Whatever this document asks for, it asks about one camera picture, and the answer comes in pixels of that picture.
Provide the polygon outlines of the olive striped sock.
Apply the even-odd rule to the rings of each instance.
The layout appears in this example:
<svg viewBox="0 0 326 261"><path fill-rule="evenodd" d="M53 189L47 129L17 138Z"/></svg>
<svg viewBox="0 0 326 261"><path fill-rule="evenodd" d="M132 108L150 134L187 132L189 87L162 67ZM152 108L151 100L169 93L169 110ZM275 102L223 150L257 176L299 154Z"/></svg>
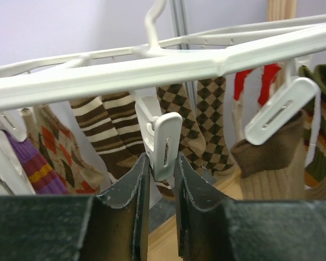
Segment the olive striped sock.
<svg viewBox="0 0 326 261"><path fill-rule="evenodd" d="M298 75L313 80L320 89L320 126L317 135L314 157L305 168L305 184L309 200L326 200L326 64L317 65L314 71L301 66Z"/></svg>

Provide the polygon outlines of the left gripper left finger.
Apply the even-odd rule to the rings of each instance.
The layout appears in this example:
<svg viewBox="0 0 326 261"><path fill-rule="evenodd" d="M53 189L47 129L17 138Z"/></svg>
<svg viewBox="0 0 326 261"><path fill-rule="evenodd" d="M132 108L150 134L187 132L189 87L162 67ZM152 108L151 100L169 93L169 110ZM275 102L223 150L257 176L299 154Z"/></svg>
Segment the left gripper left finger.
<svg viewBox="0 0 326 261"><path fill-rule="evenodd" d="M0 196L0 260L146 260L150 164L99 195Z"/></svg>

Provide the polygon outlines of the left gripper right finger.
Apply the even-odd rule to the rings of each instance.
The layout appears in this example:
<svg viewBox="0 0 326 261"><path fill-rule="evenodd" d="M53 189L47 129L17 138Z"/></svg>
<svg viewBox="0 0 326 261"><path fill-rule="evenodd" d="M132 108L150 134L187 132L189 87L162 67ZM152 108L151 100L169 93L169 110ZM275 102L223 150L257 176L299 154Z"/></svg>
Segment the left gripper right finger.
<svg viewBox="0 0 326 261"><path fill-rule="evenodd" d="M326 260L326 201L241 201L175 161L183 260Z"/></svg>

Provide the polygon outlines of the white clip hanger rack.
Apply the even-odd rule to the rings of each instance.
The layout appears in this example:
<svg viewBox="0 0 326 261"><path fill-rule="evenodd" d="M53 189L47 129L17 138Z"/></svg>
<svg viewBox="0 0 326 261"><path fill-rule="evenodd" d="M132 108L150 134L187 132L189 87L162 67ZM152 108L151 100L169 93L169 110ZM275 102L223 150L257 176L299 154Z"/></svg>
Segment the white clip hanger rack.
<svg viewBox="0 0 326 261"><path fill-rule="evenodd" d="M326 24L225 49L0 78L0 111L238 72L326 50Z"/></svg>

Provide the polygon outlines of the tan sock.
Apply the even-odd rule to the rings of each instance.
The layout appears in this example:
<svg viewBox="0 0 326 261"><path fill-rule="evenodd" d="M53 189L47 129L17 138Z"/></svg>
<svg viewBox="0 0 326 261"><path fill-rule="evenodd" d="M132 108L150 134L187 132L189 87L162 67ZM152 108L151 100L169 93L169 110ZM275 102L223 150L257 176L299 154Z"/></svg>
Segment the tan sock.
<svg viewBox="0 0 326 261"><path fill-rule="evenodd" d="M244 200L305 198L305 118L306 113L300 110L262 145L243 139L232 147L231 153L241 170Z"/></svg>

